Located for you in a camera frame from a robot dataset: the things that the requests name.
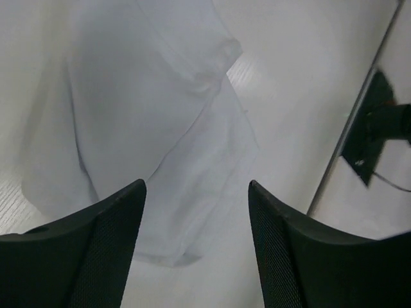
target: white surface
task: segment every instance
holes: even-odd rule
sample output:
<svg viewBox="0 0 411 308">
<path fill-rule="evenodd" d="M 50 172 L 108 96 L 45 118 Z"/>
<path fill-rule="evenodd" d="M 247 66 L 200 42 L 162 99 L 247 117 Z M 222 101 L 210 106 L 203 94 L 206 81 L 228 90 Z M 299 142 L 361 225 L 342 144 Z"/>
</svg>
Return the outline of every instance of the white surface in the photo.
<svg viewBox="0 0 411 308">
<path fill-rule="evenodd" d="M 406 1 L 381 59 L 399 104 L 411 103 L 411 1 Z M 411 149 L 407 142 L 386 143 L 377 172 L 411 189 Z M 411 230 L 411 194 L 378 178 L 367 189 L 340 158 L 315 217 L 335 228 L 378 239 Z"/>
<path fill-rule="evenodd" d="M 304 211 L 337 143 L 344 114 L 352 107 L 395 0 L 215 2 L 245 52 L 229 78 L 249 111 L 262 149 L 254 177 L 280 199 Z M 35 83 L 35 64 L 41 55 L 34 54 L 40 50 L 36 47 L 38 28 L 32 25 L 34 1 L 3 0 L 0 5 L 0 17 L 16 16 L 0 18 L 9 27 L 1 28 L 0 37 L 1 49 L 7 51 L 0 53 L 0 104 L 7 110 L 0 112 L 0 140 L 4 141 L 0 150 L 5 151 L 5 142 L 14 140 L 4 134 L 13 128 L 9 118 L 18 116 L 19 104 L 30 96 L 33 85 L 29 75 Z M 16 26 L 21 28 L 23 40 L 18 43 L 4 35 Z M 23 43 L 28 45 L 16 52 Z M 10 192 L 6 186 L 11 185 L 10 174 L 4 171 L 1 176 L 3 192 Z M 2 228 L 2 232 L 26 230 L 27 225 L 18 227 L 17 221 L 32 212 L 20 214 L 19 204 L 11 206 L 6 201 L 1 205 L 0 219 L 7 219 L 7 226 L 16 226 Z M 232 212 L 209 255 L 198 263 L 181 269 L 133 263 L 123 306 L 249 308 L 254 304 L 262 307 L 244 200 Z"/>
</svg>

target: black bracket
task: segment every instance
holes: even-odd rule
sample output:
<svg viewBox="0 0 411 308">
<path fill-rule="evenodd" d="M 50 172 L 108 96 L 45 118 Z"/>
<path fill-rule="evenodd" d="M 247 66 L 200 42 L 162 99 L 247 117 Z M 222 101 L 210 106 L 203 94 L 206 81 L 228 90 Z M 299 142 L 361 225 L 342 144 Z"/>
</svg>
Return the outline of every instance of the black bracket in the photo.
<svg viewBox="0 0 411 308">
<path fill-rule="evenodd" d="M 377 71 L 342 151 L 366 186 L 389 139 L 411 140 L 411 105 L 397 105 L 391 85 Z"/>
</svg>

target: white fabric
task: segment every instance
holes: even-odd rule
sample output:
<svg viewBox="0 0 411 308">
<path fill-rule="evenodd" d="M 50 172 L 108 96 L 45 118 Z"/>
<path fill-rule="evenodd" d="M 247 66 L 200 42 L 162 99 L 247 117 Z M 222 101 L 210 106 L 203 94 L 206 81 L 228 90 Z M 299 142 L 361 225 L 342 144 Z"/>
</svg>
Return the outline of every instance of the white fabric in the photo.
<svg viewBox="0 0 411 308">
<path fill-rule="evenodd" d="M 64 57 L 43 77 L 23 193 L 57 218 L 143 178 L 136 256 L 197 260 L 247 188 L 256 152 L 225 76 L 239 43 L 210 0 L 82 1 L 68 29 Z"/>
</svg>

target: white floor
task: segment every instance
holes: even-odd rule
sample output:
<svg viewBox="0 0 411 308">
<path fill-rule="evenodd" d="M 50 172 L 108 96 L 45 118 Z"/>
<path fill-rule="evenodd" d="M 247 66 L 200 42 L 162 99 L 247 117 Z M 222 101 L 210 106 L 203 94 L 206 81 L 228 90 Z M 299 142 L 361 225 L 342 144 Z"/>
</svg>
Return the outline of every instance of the white floor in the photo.
<svg viewBox="0 0 411 308">
<path fill-rule="evenodd" d="M 0 233 L 43 222 L 20 197 L 17 172 L 7 168 L 42 57 L 41 1 L 0 3 Z M 252 176 L 304 212 L 396 1 L 214 2 L 244 49 L 229 78 L 261 146 Z M 244 199 L 196 264 L 168 269 L 134 262 L 123 307 L 262 307 L 253 249 Z"/>
</svg>

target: white shirt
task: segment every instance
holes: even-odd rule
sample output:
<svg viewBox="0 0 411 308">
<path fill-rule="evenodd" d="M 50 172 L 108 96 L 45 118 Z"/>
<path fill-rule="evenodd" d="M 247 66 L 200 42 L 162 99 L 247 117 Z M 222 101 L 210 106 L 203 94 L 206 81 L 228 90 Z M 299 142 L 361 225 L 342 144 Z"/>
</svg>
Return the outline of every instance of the white shirt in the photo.
<svg viewBox="0 0 411 308">
<path fill-rule="evenodd" d="M 136 257 L 168 266 L 197 260 L 239 190 L 245 196 L 256 153 L 225 75 L 239 43 L 209 0 L 88 0 L 69 20 L 25 196 L 57 218 L 142 178 L 148 196 Z"/>
</svg>

